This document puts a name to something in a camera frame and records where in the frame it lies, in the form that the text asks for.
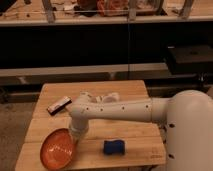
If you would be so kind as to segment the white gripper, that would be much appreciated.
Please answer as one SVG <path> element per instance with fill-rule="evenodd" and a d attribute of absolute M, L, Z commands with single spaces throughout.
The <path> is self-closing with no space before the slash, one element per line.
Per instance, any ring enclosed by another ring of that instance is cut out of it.
<path fill-rule="evenodd" d="M 89 130 L 89 126 L 85 125 L 83 127 L 76 127 L 73 124 L 69 125 L 69 134 L 75 139 L 82 139 Z"/>

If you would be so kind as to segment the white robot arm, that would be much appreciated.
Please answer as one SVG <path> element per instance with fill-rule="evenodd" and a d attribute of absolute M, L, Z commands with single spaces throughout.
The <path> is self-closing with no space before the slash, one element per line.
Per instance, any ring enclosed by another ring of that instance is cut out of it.
<path fill-rule="evenodd" d="M 68 108 L 70 131 L 79 137 L 91 119 L 164 123 L 166 171 L 213 171 L 213 98 L 185 90 L 171 98 L 92 101 L 83 92 Z"/>

